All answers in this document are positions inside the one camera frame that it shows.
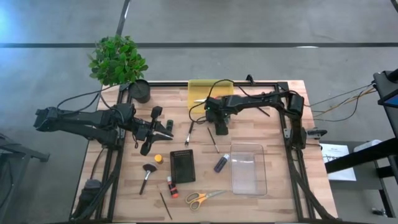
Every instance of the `scissors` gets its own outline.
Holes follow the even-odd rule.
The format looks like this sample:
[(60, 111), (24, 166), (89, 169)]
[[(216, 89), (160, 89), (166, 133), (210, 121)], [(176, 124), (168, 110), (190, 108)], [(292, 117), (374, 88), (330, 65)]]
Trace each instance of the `scissors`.
[(226, 190), (218, 190), (207, 194), (199, 194), (198, 192), (194, 192), (185, 198), (185, 202), (190, 204), (189, 207), (191, 208), (192, 211), (196, 211), (199, 209), (202, 202), (204, 202), (208, 198), (214, 197), (224, 192), (226, 192)]

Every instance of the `white paper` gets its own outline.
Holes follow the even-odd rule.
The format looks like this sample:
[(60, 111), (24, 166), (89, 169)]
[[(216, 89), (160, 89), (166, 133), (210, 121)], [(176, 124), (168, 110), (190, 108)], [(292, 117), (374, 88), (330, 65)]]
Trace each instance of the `white paper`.
[[(330, 162), (339, 157), (348, 155), (348, 147), (334, 144), (321, 144), (323, 162)], [(329, 180), (349, 180), (356, 181), (355, 173), (353, 168), (337, 171), (328, 174)]]

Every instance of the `black cable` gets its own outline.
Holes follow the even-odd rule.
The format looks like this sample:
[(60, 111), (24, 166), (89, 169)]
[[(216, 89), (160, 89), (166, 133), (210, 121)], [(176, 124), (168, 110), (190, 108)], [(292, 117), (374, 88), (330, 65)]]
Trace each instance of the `black cable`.
[(338, 120), (314, 119), (314, 121), (339, 122), (339, 121), (345, 121), (345, 120), (347, 120), (348, 118), (352, 117), (352, 116), (355, 114), (356, 109), (358, 108), (358, 101), (359, 101), (359, 98), (360, 98), (360, 96), (362, 95), (363, 91), (365, 91), (365, 90), (362, 90), (362, 91), (359, 93), (358, 97), (356, 98), (355, 109), (354, 109), (353, 113), (351, 113), (351, 115), (349, 115), (348, 117), (343, 118), (343, 119), (338, 119)]
[(119, 110), (116, 109), (116, 108), (110, 107), (110, 106), (106, 103), (105, 99), (102, 97), (101, 94), (99, 95), (99, 97), (101, 98), (102, 102), (104, 102), (104, 104), (105, 104), (105, 106), (106, 106), (107, 108), (109, 108), (110, 110), (116, 111), (116, 112), (118, 112), (118, 113), (120, 114), (120, 117), (121, 117), (121, 119), (122, 119), (122, 123), (124, 124), (124, 116), (123, 116), (122, 112), (119, 111)]
[[(101, 93), (102, 91), (107, 90), (107, 89), (109, 89), (109, 88), (111, 88), (111, 87), (114, 87), (114, 86), (109, 86), (109, 87), (104, 88), (104, 89), (101, 89), (101, 90), (92, 91), (92, 92), (89, 92), (89, 93), (84, 93), (84, 94), (80, 94), (80, 95), (77, 95), (77, 96), (69, 97), (69, 98), (67, 98), (67, 99), (65, 99), (65, 100), (63, 100), (63, 101), (61, 101), (61, 102), (57, 105), (57, 111), (59, 110), (59, 107), (60, 107), (62, 104), (64, 104), (64, 102), (67, 102), (67, 101), (69, 101), (69, 100), (73, 100), (73, 99), (76, 99), (76, 98), (79, 98), (79, 97), (82, 97), (82, 96), (91, 95), (91, 94), (94, 94), (94, 93)], [(94, 103), (94, 101), (95, 101), (95, 99), (97, 99), (97, 97), (98, 97), (98, 94), (94, 97), (94, 99), (91, 101), (91, 103), (90, 103), (89, 105), (85, 106), (84, 108), (80, 108), (80, 109), (78, 109), (78, 110), (72, 111), (71, 113), (68, 113), (68, 114), (76, 113), (76, 112), (79, 112), (79, 111), (82, 111), (82, 110), (87, 109), (89, 106), (91, 106), (91, 105)]]
[(301, 157), (304, 157), (303, 151), (302, 151), (301, 149), (299, 149), (299, 150), (293, 149), (292, 152), (293, 152), (293, 151), (296, 151), (297, 153), (300, 153), (300, 154), (301, 154)]
[(346, 94), (348, 94), (348, 93), (352, 93), (352, 92), (354, 92), (354, 91), (356, 91), (356, 90), (360, 90), (360, 89), (362, 89), (362, 88), (369, 87), (369, 86), (371, 86), (371, 85), (372, 85), (372, 84), (365, 85), (365, 86), (356, 88), (355, 90), (350, 90), (350, 91), (348, 91), (348, 92), (346, 92), (346, 93), (342, 93), (342, 94), (340, 94), (340, 95), (337, 95), (337, 96), (334, 96), (334, 97), (331, 97), (331, 98), (327, 98), (327, 99), (325, 99), (325, 100), (321, 100), (321, 101), (319, 101), (319, 102), (317, 102), (317, 103), (313, 103), (313, 104), (311, 104), (311, 105), (304, 105), (304, 106), (308, 106), (308, 107), (315, 106), (315, 105), (317, 105), (317, 104), (326, 102), (326, 101), (328, 101), (328, 100), (332, 100), (332, 99), (334, 99), (334, 98), (337, 98), (337, 97), (339, 97), (339, 96), (346, 95)]
[(8, 196), (10, 196), (11, 190), (12, 190), (12, 188), (14, 186), (14, 178), (12, 177), (12, 170), (11, 170), (10, 161), (8, 161), (8, 169), (9, 169), (9, 172), (10, 172), (10, 183), (11, 184), (10, 184), (10, 188), (8, 189), (8, 192), (6, 194), (6, 197), (3, 199), (3, 201), (0, 204), (0, 210), (1, 210), (2, 206), (6, 203), (6, 200), (8, 199)]
[(132, 132), (131, 134), (132, 134), (132, 140), (134, 140), (134, 142), (136, 142), (136, 143), (134, 144), (134, 148), (135, 148), (135, 149), (138, 149), (138, 142), (137, 142), (136, 136), (134, 135), (133, 132)]
[[(232, 84), (235, 84), (234, 81), (232, 81), (232, 80), (230, 80), (230, 79), (227, 79), (227, 78), (222, 79), (222, 80), (218, 80), (217, 82), (214, 82), (213, 86), (211, 86), (210, 91), (209, 91), (209, 95), (207, 96), (207, 98), (210, 97), (211, 92), (213, 91), (213, 88), (216, 86), (217, 83), (219, 83), (219, 82), (225, 82), (225, 81), (231, 82)], [(236, 87), (238, 87), (238, 88), (243, 92), (243, 94), (245, 94), (247, 97), (254, 98), (254, 99), (261, 99), (261, 98), (264, 98), (264, 96), (257, 96), (257, 97), (255, 97), (255, 96), (249, 95), (249, 94), (246, 93), (246, 92), (243, 90), (243, 88), (240, 87), (239, 85), (236, 85)], [(292, 92), (292, 93), (295, 93), (296, 95), (298, 95), (298, 93), (297, 93), (296, 91), (289, 90), (289, 92)], [(279, 94), (280, 94), (280, 93), (277, 93), (277, 92), (275, 92), (275, 93), (268, 93), (267, 96), (274, 96), (274, 95), (279, 95)], [(196, 108), (197, 106), (200, 106), (200, 105), (206, 103), (206, 100), (203, 101), (203, 102), (201, 102), (201, 103), (199, 103), (198, 105), (192, 106), (192, 107), (189, 109), (188, 115), (189, 115), (189, 118), (190, 118), (190, 120), (191, 120), (192, 122), (194, 122), (194, 123), (196, 123), (196, 124), (203, 124), (204, 122), (206, 122), (206, 120), (204, 120), (204, 121), (200, 121), (200, 122), (198, 123), (198, 120), (199, 120), (200, 118), (197, 119), (197, 120), (195, 121), (195, 120), (192, 119), (192, 117), (191, 117), (191, 111), (192, 111), (192, 109), (194, 109), (194, 108)]]
[(63, 113), (63, 114), (60, 114), (60, 113), (59, 113), (59, 110), (58, 110), (58, 108), (57, 108), (57, 113), (58, 113), (59, 115), (70, 115), (70, 114), (74, 114), (74, 113), (77, 113), (77, 112), (81, 112), (81, 111), (87, 109), (88, 107), (90, 107), (90, 106), (95, 102), (95, 100), (97, 99), (98, 95), (99, 95), (99, 93), (97, 93), (97, 95), (94, 97), (94, 99), (93, 99), (87, 106), (85, 106), (85, 107), (83, 107), (83, 108), (80, 108), (80, 109), (78, 109), (78, 110), (75, 110), (75, 111), (72, 111), (72, 112), (69, 112), (69, 113)]
[(94, 162), (93, 170), (91, 171), (91, 175), (90, 175), (90, 179), (91, 179), (91, 180), (93, 179), (94, 172), (95, 172), (95, 170), (96, 170), (96, 168), (97, 168), (97, 163), (98, 163), (98, 161), (100, 160), (100, 157), (101, 157), (101, 155), (102, 155), (102, 152), (103, 152), (105, 149), (106, 149), (105, 147), (102, 148), (101, 152), (99, 152), (99, 154), (98, 154), (98, 156), (97, 156), (97, 159), (96, 159), (95, 162)]

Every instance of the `concrete floor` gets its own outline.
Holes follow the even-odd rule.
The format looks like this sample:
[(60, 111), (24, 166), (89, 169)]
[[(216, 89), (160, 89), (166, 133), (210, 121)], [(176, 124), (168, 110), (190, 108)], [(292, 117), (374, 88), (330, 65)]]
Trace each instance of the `concrete floor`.
[[(114, 35), (124, 0), (0, 1), (0, 43), (86, 43)], [(132, 0), (123, 30), (137, 42), (398, 42), (398, 13), (390, 0)], [(33, 128), (37, 108), (100, 89), (88, 77), (93, 49), (0, 49), (0, 133), (32, 149), (50, 152), (48, 163), (32, 161), (6, 223), (51, 223), (68, 218), (87, 141), (68, 133)], [(141, 49), (148, 80), (193, 78), (305, 80), (314, 103), (372, 81), (397, 68), (398, 48)], [(65, 108), (80, 108), (91, 97)], [(339, 103), (341, 98), (315, 110)], [(325, 140), (391, 138), (377, 95), (359, 102), (342, 123), (318, 122)], [(348, 116), (346, 105), (323, 116)], [(398, 187), (387, 180), (398, 202)], [(347, 221), (396, 223), (369, 214), (381, 207), (378, 192), (333, 190), (339, 217)]]

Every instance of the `transparent plastic box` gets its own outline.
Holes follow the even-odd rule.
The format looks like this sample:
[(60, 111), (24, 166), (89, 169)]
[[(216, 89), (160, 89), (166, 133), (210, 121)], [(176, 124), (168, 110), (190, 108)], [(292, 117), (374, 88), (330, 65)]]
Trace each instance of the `transparent plastic box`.
[(266, 162), (262, 145), (232, 144), (230, 161), (234, 194), (258, 197), (267, 194)]

